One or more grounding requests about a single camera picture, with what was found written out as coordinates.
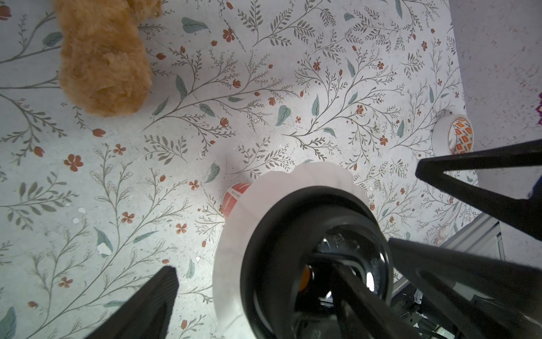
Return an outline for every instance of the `floral patterned surface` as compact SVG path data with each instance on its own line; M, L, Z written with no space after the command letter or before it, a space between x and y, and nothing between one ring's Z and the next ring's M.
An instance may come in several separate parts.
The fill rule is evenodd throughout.
M0 337L84 337L169 264L169 338L220 338L220 200L269 170L348 168L386 236L439 245L478 213L414 175L438 112L464 113L446 0L163 8L146 105L101 119L59 89L51 3L0 1Z

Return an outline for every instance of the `white tape roll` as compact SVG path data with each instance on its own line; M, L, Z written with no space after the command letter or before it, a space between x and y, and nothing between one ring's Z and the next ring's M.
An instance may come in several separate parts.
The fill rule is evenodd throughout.
M472 152L473 141L469 119L449 111L437 121L431 135L433 153L437 157Z

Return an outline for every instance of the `cable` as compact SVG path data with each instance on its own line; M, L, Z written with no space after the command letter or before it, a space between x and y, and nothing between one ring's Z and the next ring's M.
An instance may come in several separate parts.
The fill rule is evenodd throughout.
M440 335L438 333L435 333L433 331L430 331L430 330L424 330L424 329L421 329L421 328L418 328L418 327L413 327L413 328L414 328L414 330L416 332L421 333L421 334L427 334L427 335L430 335L430 336L432 336L434 338L437 338L437 339L448 339L445 336L442 336L442 335Z

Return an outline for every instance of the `plush toy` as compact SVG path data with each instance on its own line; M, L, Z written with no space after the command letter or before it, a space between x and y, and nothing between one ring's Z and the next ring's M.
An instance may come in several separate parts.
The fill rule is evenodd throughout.
M151 67L137 24L161 14L162 0L55 0L64 35L60 86L85 112L137 112L151 87Z

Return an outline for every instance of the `leaf pattern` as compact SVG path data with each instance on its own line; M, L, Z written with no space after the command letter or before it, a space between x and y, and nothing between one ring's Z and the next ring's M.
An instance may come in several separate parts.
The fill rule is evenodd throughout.
M182 18L180 22L183 24L183 30L187 33L195 33L202 29L209 29L203 22L186 17Z
M16 303L0 314L3 336L86 337L171 265L183 307L168 335L220 338L211 275L224 190L269 171L348 169L386 237L440 245L478 214L415 177L434 156L438 113L465 114L445 3L162 1L161 17L138 24L147 101L115 118L62 93L66 37L50 3L10 7L0 269ZM474 171L450 175L478 184Z
M292 110L290 108L286 107L285 105L280 106L279 108L279 117L276 121L275 126L280 126L284 123L286 118L288 118L292 114Z

